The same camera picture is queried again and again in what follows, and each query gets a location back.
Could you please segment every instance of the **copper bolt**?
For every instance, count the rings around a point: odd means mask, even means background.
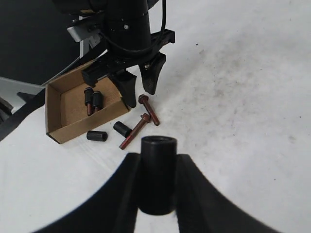
[[[160,121],[159,121],[159,119],[157,118],[157,116],[156,116],[154,110],[153,110],[152,107],[150,106],[150,104],[149,104],[149,102],[148,102],[148,99],[149,99],[148,96],[146,96],[146,95],[144,95],[144,94],[143,94],[143,95],[140,95],[140,96],[138,97],[138,103],[144,105],[144,107],[145,107],[145,109],[147,110],[147,112],[149,113],[149,115],[150,115],[152,121],[154,122],[154,124],[155,124],[156,126],[158,126],[158,125],[160,124]]]
[[[137,136],[139,131],[145,126],[146,123],[150,123],[150,116],[144,113],[141,115],[140,122],[138,122],[135,128],[131,131],[130,135],[128,135],[128,137],[120,145],[121,150],[124,150],[131,143],[131,141],[133,141],[133,139]]]
[[[84,104],[87,107],[87,115],[90,116],[93,114],[93,106],[92,106],[92,95],[94,90],[91,87],[87,87],[84,90]]]
[[[91,103],[88,103],[87,105],[87,115],[90,116],[93,114],[93,107]]]
[[[100,107],[95,107],[94,112],[98,112],[101,108]]]

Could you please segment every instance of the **bolt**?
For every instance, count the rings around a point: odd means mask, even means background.
[[[146,63],[145,64],[145,69],[149,69],[150,68],[150,64],[149,63]]]
[[[87,107],[87,115],[90,116],[93,114],[93,107],[92,107],[92,94],[94,93],[93,89],[91,87],[87,87],[84,90],[84,104]]]
[[[130,135],[128,135],[128,137],[120,145],[121,150],[124,150],[131,143],[131,141],[133,141],[133,139],[137,136],[139,131],[145,126],[146,123],[150,123],[150,116],[148,114],[144,113],[140,117],[140,122],[138,122],[135,128],[131,131]]]
[[[103,108],[103,95],[100,91],[95,91],[93,93],[93,107],[94,107],[94,112],[98,112]]]
[[[148,102],[148,99],[149,99],[148,96],[146,96],[146,95],[144,95],[144,94],[143,94],[143,95],[140,95],[140,96],[138,97],[138,103],[143,104],[143,105],[145,106],[145,108],[146,108],[147,112],[149,113],[149,115],[150,115],[152,121],[154,122],[154,124],[155,124],[156,126],[158,126],[158,125],[160,124],[160,121],[159,121],[159,119],[157,118],[157,116],[156,116],[154,110],[153,110],[152,107],[150,106],[150,104],[149,104],[149,102]]]

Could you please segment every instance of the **cardboard box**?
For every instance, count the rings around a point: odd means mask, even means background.
[[[90,64],[84,64],[46,85],[46,134],[57,143],[67,142],[129,111],[118,89],[104,78],[94,88],[103,94],[104,108],[87,116],[84,89],[88,86],[81,70]]]

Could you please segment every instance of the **white surface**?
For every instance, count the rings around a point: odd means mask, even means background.
[[[160,5],[150,12],[154,31]],[[168,0],[176,44],[162,50],[151,100],[161,125],[140,134],[176,137],[178,151],[230,200],[286,233],[311,229],[310,12],[305,0]],[[118,120],[133,127],[143,112]],[[106,143],[82,135],[58,145],[45,136],[41,108],[0,142],[0,232],[33,231],[90,197],[126,154],[115,121],[98,128]],[[139,146],[137,138],[128,151]],[[136,226],[178,231],[174,213],[139,213]]]

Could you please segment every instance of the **black rubber cylinder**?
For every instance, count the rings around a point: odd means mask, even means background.
[[[93,107],[103,108],[104,97],[101,92],[95,91],[93,93]]]
[[[87,87],[84,90],[84,104],[87,105],[88,103],[92,103],[92,95],[94,90],[91,87]]]
[[[119,134],[121,134],[123,137],[128,137],[128,135],[130,135],[132,131],[129,127],[127,127],[120,121],[117,121],[114,124],[113,129],[117,131]]]
[[[108,138],[108,134],[102,131],[88,131],[86,138],[90,141],[105,142]]]
[[[151,45],[147,0],[110,0],[107,2],[104,33],[117,45],[128,50],[143,50]],[[107,42],[108,51],[118,56],[136,57]]]
[[[165,215],[175,209],[177,141],[149,136],[141,140],[139,208],[149,215]]]

